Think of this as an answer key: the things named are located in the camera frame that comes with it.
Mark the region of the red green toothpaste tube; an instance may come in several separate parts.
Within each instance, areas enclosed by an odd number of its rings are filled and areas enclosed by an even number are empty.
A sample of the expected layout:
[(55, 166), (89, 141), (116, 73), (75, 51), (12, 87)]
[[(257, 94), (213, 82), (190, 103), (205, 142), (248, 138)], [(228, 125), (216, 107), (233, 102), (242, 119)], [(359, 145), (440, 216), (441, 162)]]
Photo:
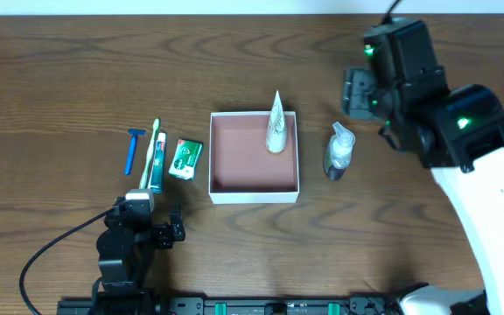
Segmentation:
[(166, 139), (167, 135), (164, 132), (159, 132), (155, 142), (148, 188), (156, 194), (163, 192)]

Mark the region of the clear pump soap bottle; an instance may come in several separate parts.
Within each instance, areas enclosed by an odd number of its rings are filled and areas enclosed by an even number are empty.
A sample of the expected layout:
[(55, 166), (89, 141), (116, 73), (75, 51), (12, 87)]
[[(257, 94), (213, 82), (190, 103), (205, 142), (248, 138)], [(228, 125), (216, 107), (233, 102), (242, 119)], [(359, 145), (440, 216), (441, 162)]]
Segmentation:
[(351, 163), (355, 135), (340, 122), (335, 122), (332, 127), (334, 134), (326, 147), (323, 167), (325, 175), (331, 181), (337, 181)]

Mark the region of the green white toothbrush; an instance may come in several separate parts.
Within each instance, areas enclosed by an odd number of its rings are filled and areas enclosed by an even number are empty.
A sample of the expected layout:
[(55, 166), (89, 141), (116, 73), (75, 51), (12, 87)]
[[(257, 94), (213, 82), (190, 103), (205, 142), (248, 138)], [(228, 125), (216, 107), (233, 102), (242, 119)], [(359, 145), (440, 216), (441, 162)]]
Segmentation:
[(160, 119), (157, 117), (152, 124), (151, 138), (150, 138), (149, 146), (148, 146), (148, 149), (146, 152), (146, 159), (145, 159), (145, 165), (143, 168), (142, 177), (141, 177), (140, 183), (139, 183), (140, 189), (145, 189), (148, 186), (148, 182), (149, 182), (150, 174), (151, 174), (151, 165), (152, 165), (153, 156), (154, 156), (154, 149), (156, 146), (156, 141), (158, 138), (159, 130), (160, 130)]

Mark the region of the green soap bar packet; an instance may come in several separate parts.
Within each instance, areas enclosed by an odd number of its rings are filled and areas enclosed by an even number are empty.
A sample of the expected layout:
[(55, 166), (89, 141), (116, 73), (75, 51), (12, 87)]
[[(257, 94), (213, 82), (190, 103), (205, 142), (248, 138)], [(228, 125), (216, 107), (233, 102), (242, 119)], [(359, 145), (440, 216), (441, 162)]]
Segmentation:
[(168, 173), (177, 179), (193, 180), (202, 151), (202, 143), (179, 139)]

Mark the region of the white floral lotion tube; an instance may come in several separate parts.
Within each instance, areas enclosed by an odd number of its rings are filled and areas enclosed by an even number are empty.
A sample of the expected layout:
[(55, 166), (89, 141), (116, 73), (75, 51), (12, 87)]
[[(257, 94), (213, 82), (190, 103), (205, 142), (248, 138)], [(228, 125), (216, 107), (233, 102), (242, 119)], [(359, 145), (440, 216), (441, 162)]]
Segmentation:
[(285, 149), (286, 142), (286, 119), (279, 91), (276, 91), (273, 106), (269, 114), (265, 141), (266, 149), (273, 154), (282, 153)]

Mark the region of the white box with pink interior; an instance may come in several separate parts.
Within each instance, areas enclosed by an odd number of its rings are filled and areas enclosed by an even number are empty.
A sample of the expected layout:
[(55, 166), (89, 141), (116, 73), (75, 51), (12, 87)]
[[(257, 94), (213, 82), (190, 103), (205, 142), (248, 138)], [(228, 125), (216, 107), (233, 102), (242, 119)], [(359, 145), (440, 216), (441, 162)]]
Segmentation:
[(268, 111), (210, 116), (208, 192), (216, 205), (295, 203), (300, 192), (297, 116), (284, 113), (286, 145), (266, 149)]

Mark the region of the blue disposable razor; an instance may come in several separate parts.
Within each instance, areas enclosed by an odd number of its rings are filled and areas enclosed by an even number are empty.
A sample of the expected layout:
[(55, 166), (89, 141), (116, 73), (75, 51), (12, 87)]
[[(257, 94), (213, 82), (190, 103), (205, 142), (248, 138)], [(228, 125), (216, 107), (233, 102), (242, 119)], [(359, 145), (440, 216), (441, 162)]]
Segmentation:
[(137, 141), (139, 137), (144, 137), (146, 131), (144, 129), (129, 129), (128, 133), (131, 136), (129, 143), (129, 152), (126, 158), (126, 164), (124, 167), (124, 174), (130, 175), (132, 170), (133, 161), (137, 151)]

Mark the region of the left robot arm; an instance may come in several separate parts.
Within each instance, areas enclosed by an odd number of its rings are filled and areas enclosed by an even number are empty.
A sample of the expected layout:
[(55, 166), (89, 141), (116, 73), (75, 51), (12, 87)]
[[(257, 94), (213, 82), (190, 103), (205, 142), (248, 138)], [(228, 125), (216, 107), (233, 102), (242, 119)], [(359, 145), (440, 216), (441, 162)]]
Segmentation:
[(186, 238), (180, 206), (168, 222), (152, 222), (153, 205), (148, 199), (118, 197), (105, 215), (107, 230), (97, 242), (101, 277), (92, 289), (90, 314), (159, 314), (160, 303), (144, 281), (159, 249), (171, 249)]

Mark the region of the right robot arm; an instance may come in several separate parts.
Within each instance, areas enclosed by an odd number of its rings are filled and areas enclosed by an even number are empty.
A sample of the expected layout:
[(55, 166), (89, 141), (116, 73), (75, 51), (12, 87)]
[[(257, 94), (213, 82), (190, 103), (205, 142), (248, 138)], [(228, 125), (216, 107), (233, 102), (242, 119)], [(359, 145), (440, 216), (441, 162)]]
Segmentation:
[(342, 107), (378, 120), (395, 151), (415, 154), (451, 202), (479, 265), (477, 291), (426, 284), (403, 293), (404, 314), (504, 314), (504, 110), (487, 87), (446, 83), (426, 24), (385, 17), (366, 31), (369, 69), (346, 75)]

